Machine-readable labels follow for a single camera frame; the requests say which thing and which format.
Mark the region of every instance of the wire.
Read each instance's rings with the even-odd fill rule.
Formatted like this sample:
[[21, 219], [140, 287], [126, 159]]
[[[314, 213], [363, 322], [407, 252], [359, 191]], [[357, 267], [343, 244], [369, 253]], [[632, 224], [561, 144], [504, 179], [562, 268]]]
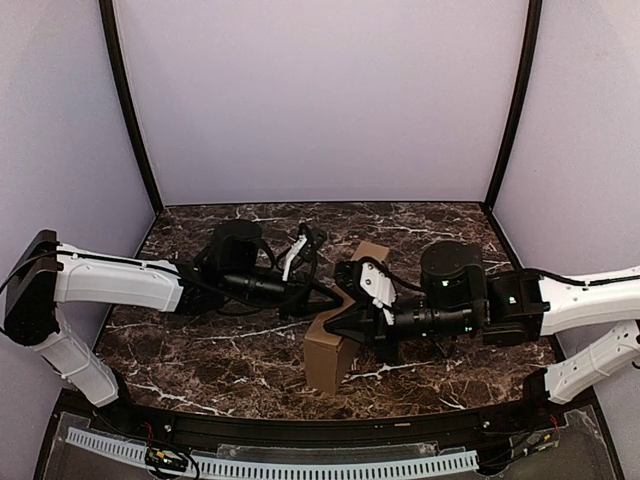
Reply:
[[539, 268], [525, 268], [520, 272], [533, 273], [536, 275], [540, 275], [542, 277], [550, 278], [551, 280], [555, 280], [560, 283], [572, 285], [574, 287], [600, 287], [600, 286], [609, 285], [612, 283], [621, 283], [621, 282], [630, 282], [632, 280], [640, 280], [640, 275], [630, 275], [628, 277], [603, 278], [600, 280], [587, 282], [584, 280], [576, 280], [574, 278], [564, 277], [562, 275], [558, 275], [557, 273], [548, 272], [547, 270], [541, 270]]
[[533, 435], [533, 433], [535, 433], [536, 429], [537, 429], [537, 427], [535, 427], [535, 428], [533, 428], [533, 429], [531, 429], [531, 430], [527, 431], [527, 433], [524, 435], [524, 437], [522, 437], [520, 440], [518, 440], [518, 441], [517, 441], [515, 444], [513, 444], [510, 448], [508, 448], [507, 450], [505, 450], [504, 452], [502, 452], [500, 455], [496, 455], [495, 457], [490, 458], [489, 460], [485, 460], [484, 462], [482, 462], [482, 463], [480, 464], [480, 466], [481, 466], [481, 467], [484, 467], [484, 466], [491, 466], [491, 464], [492, 464], [494, 461], [496, 461], [496, 460], [498, 460], [498, 459], [500, 459], [500, 458], [504, 457], [505, 455], [507, 455], [507, 454], [509, 454], [509, 453], [513, 453], [513, 451], [514, 451], [516, 448], [518, 448], [520, 445], [522, 445], [524, 442], [526, 442], [526, 441], [529, 439], [529, 437], [531, 437], [531, 435]]
[[[556, 420], [556, 418], [553, 415], [549, 415], [550, 419], [551, 419], [551, 423], [553, 423], [555, 430], [554, 433], [556, 433], [556, 435], [558, 436], [558, 440], [560, 440], [560, 426], [558, 424], [558, 421]], [[547, 434], [547, 435], [542, 435], [535, 443], [533, 443], [533, 445], [531, 445], [530, 447], [525, 448], [525, 450], [522, 453], [519, 453], [518, 455], [516, 455], [515, 457], [509, 458], [507, 460], [501, 461], [501, 462], [497, 462], [494, 463], [496, 460], [499, 460], [500, 458], [504, 457], [505, 455], [511, 453], [513, 454], [515, 452], [515, 450], [521, 446], [523, 443], [525, 443], [526, 441], [529, 440], [529, 438], [531, 438], [531, 435], [533, 435], [536, 430], [538, 430], [538, 428], [540, 427], [535, 427], [532, 430], [529, 430], [518, 442], [516, 442], [511, 448], [505, 450], [504, 452], [502, 452], [500, 455], [497, 455], [493, 458], [490, 458], [489, 460], [485, 460], [484, 462], [482, 462], [480, 465], [480, 467], [489, 467], [489, 468], [504, 468], [507, 465], [512, 464], [513, 462], [515, 462], [516, 460], [520, 460], [523, 457], [526, 456], [531, 456], [534, 455], [538, 452], [541, 452], [542, 450], [544, 450], [544, 448], [538, 448], [540, 445], [542, 445], [543, 443], [547, 442], [550, 438], [551, 435]]]
[[[178, 455], [179, 457], [181, 457], [183, 460], [188, 460], [194, 467], [195, 471], [196, 471], [196, 475], [194, 477], [194, 480], [199, 480], [200, 479], [200, 466], [198, 465], [198, 462], [196, 462], [193, 457], [191, 456], [190, 453], [182, 451], [179, 447], [169, 443], [169, 442], [164, 442], [162, 440], [157, 440], [155, 438], [153, 438], [153, 429], [151, 428], [151, 425], [149, 425], [148, 423], [145, 422], [145, 424], [142, 424], [143, 426], [145, 426], [146, 428], [148, 428], [149, 430], [149, 435], [145, 438], [145, 437], [141, 437], [138, 435], [132, 435], [130, 433], [126, 433], [123, 432], [122, 430], [120, 430], [117, 427], [114, 427], [111, 422], [109, 422], [103, 415], [101, 415], [97, 410], [93, 411], [93, 415], [97, 418], [100, 419], [100, 421], [102, 421], [102, 423], [104, 423], [107, 427], [109, 427], [111, 430], [113, 430], [115, 433], [117, 433], [118, 435], [121, 435], [123, 437], [126, 437], [128, 439], [131, 440], [138, 440], [141, 442], [144, 442], [147, 447], [150, 447], [152, 444], [155, 445], [159, 445], [162, 447], [165, 447], [167, 450], [170, 450], [171, 452], [175, 453], [176, 455]], [[164, 472], [158, 472], [161, 475], [169, 475], [166, 474]], [[179, 478], [179, 476], [173, 476], [173, 475], [169, 475], [167, 477], [163, 477], [163, 476], [158, 476], [158, 478]]]
[[375, 258], [373, 258], [373, 257], [362, 257], [361, 259], [358, 260], [358, 264], [360, 266], [362, 266], [362, 264], [364, 264], [364, 263], [373, 264], [378, 270], [380, 270], [382, 273], [384, 273], [387, 277], [389, 277], [394, 282], [397, 282], [398, 284], [402, 285], [404, 288], [406, 288], [408, 290], [413, 290], [415, 292], [424, 293], [424, 290], [421, 287], [419, 287], [417, 285], [413, 285], [412, 283], [409, 283], [406, 280], [403, 280], [402, 278], [398, 277], [397, 275], [392, 273], [387, 268], [386, 265], [384, 265], [383, 263], [379, 262]]
[[551, 423], [553, 423], [553, 426], [556, 427], [556, 434], [558, 435], [558, 440], [560, 440], [560, 425], [558, 425], [558, 421], [556, 420], [556, 417], [554, 417], [553, 415], [550, 415], [551, 417]]

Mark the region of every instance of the black frame edge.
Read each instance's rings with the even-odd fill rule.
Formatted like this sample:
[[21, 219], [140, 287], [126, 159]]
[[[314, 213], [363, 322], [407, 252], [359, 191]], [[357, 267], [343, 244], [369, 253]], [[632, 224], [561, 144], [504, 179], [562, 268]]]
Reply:
[[540, 17], [542, 15], [542, 0], [529, 0], [529, 10], [527, 12], [527, 23], [524, 29], [524, 39], [522, 41], [522, 51], [520, 53], [520, 63], [518, 65], [518, 74], [516, 75], [516, 83], [513, 88], [513, 97], [511, 98], [511, 106], [509, 107], [509, 115], [507, 123], [504, 127], [504, 134], [496, 159], [496, 165], [491, 177], [491, 183], [487, 190], [487, 196], [484, 203], [493, 209], [500, 194], [500, 187], [507, 171], [509, 157], [515, 142], [522, 107], [527, 95], [527, 87], [529, 86], [529, 78], [531, 76], [531, 67], [533, 65], [533, 57], [536, 50], [536, 41], [538, 39], [538, 29], [540, 27]]
[[493, 211], [491, 210], [491, 208], [488, 205], [481, 203], [480, 209], [482, 210], [482, 213], [484, 213], [485, 217], [487, 218], [487, 221], [489, 222], [489, 225], [491, 226], [491, 229], [493, 230], [493, 232], [496, 234], [496, 237], [498, 237], [500, 246], [502, 246], [502, 248], [504, 249], [504, 253], [507, 254], [507, 258], [509, 259], [509, 262], [511, 262], [511, 266], [513, 267], [513, 269], [522, 270], [523, 268], [522, 262], [518, 258], [516, 251], [511, 246], [509, 239], [504, 234], [504, 230], [502, 230], [502, 227], [498, 223], [498, 220], [493, 214]]
[[129, 89], [129, 82], [127, 80], [127, 73], [124, 67], [124, 59], [122, 57], [122, 49], [120, 47], [120, 38], [118, 37], [118, 27], [113, 8], [113, 0], [99, 0], [99, 3], [104, 39], [107, 44], [107, 52], [109, 53], [113, 80], [118, 92], [118, 98], [120, 99], [122, 116], [127, 126], [129, 141], [131, 142], [131, 147], [133, 148], [133, 153], [136, 157], [136, 163], [138, 164], [138, 169], [140, 170], [140, 175], [142, 176], [147, 196], [149, 197], [149, 201], [151, 202], [154, 212], [158, 215], [162, 210], [164, 210], [164, 204], [162, 203], [160, 190], [158, 190], [158, 185], [153, 176], [151, 163], [149, 162], [149, 156], [147, 155], [147, 151], [144, 147], [140, 125], [138, 124], [138, 118], [133, 105], [131, 90]]

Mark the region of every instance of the white wall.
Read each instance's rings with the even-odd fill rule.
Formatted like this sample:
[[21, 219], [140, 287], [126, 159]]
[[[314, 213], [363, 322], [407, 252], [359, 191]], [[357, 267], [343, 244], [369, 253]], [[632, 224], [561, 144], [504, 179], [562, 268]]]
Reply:
[[[576, 274], [640, 264], [640, 5], [545, 2], [496, 214], [523, 263]], [[605, 327], [560, 335], [568, 355]], [[597, 385], [627, 478], [640, 478], [639, 376]]]
[[[153, 213], [119, 110], [97, 1], [0, 2], [0, 152], [1, 278], [43, 228], [96, 251], [136, 250]], [[67, 311], [93, 341], [104, 308]], [[0, 378], [0, 478], [31, 478], [61, 381], [4, 337]]]
[[526, 0], [117, 5], [166, 203], [484, 198]]

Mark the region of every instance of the black cable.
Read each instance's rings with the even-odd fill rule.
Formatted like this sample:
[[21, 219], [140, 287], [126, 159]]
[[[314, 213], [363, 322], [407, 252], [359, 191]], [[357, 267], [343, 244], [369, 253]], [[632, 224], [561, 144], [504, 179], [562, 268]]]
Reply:
[[402, 278], [398, 277], [397, 275], [395, 275], [394, 273], [392, 273], [386, 265], [384, 265], [383, 263], [379, 262], [378, 260], [376, 260], [375, 258], [372, 257], [362, 257], [361, 259], [358, 260], [358, 263], [360, 265], [362, 265], [363, 263], [371, 263], [373, 264], [378, 270], [380, 270], [382, 273], [384, 273], [387, 277], [389, 277], [391, 280], [393, 280], [394, 282], [397, 282], [398, 284], [402, 285], [404, 288], [408, 289], [408, 290], [413, 290], [415, 292], [420, 292], [420, 293], [424, 293], [424, 290], [417, 286], [417, 285], [413, 285], [412, 283], [407, 282], [406, 280], [403, 280]]
[[171, 452], [175, 453], [176, 455], [178, 455], [179, 457], [188, 460], [193, 467], [195, 468], [196, 471], [196, 476], [194, 477], [194, 480], [199, 480], [200, 479], [200, 466], [198, 465], [198, 462], [196, 462], [193, 457], [191, 456], [191, 454], [189, 452], [185, 452], [182, 449], [180, 449], [180, 447], [177, 447], [169, 442], [164, 442], [162, 440], [157, 440], [155, 438], [149, 438], [149, 437], [141, 437], [138, 435], [132, 435], [130, 433], [126, 433], [123, 432], [122, 430], [120, 430], [117, 427], [114, 427], [111, 422], [109, 422], [104, 416], [102, 416], [98, 411], [94, 410], [93, 411], [93, 415], [97, 418], [100, 419], [100, 421], [102, 421], [102, 423], [104, 423], [107, 427], [109, 427], [111, 430], [113, 430], [115, 433], [117, 433], [118, 435], [121, 435], [123, 437], [129, 438], [131, 440], [138, 440], [140, 442], [144, 442], [145, 445], [151, 445], [151, 444], [156, 444], [159, 445], [161, 447], [166, 448], [167, 450], [170, 450]]
[[505, 450], [504, 452], [502, 452], [500, 455], [496, 455], [493, 458], [490, 458], [489, 460], [485, 460], [484, 462], [480, 463], [479, 465], [481, 467], [484, 466], [491, 466], [490, 464], [502, 457], [504, 457], [505, 455], [509, 454], [509, 453], [513, 453], [513, 451], [518, 448], [520, 445], [522, 445], [524, 442], [526, 442], [529, 437], [531, 437], [531, 435], [533, 435], [535, 433], [535, 431], [538, 429], [538, 427], [534, 427], [531, 430], [527, 431], [527, 433], [524, 435], [524, 437], [522, 437], [519, 441], [517, 441], [514, 445], [512, 445], [510, 448], [508, 448], [507, 450]]
[[557, 273], [548, 272], [547, 270], [542, 270], [539, 268], [524, 268], [520, 270], [520, 273], [533, 273], [536, 275], [540, 275], [542, 277], [550, 278], [551, 280], [555, 280], [560, 283], [572, 285], [574, 287], [600, 287], [600, 286], [609, 285], [612, 283], [640, 280], [640, 275], [630, 275], [628, 277], [603, 278], [600, 280], [594, 280], [592, 282], [585, 282], [584, 280], [576, 280], [574, 278], [564, 277], [562, 275], [558, 275]]

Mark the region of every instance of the white cable carrier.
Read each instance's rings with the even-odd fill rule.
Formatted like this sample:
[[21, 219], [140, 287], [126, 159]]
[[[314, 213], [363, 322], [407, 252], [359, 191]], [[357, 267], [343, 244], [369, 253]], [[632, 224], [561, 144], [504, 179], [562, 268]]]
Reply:
[[[134, 467], [149, 469], [144, 463], [146, 446], [142, 442], [123, 441], [94, 432], [70, 427], [66, 442], [84, 450]], [[477, 470], [475, 451], [437, 457], [393, 462], [296, 465], [243, 462], [192, 455], [200, 467], [203, 479], [266, 479], [266, 480], [418, 480]], [[189, 465], [187, 477], [195, 476]]]

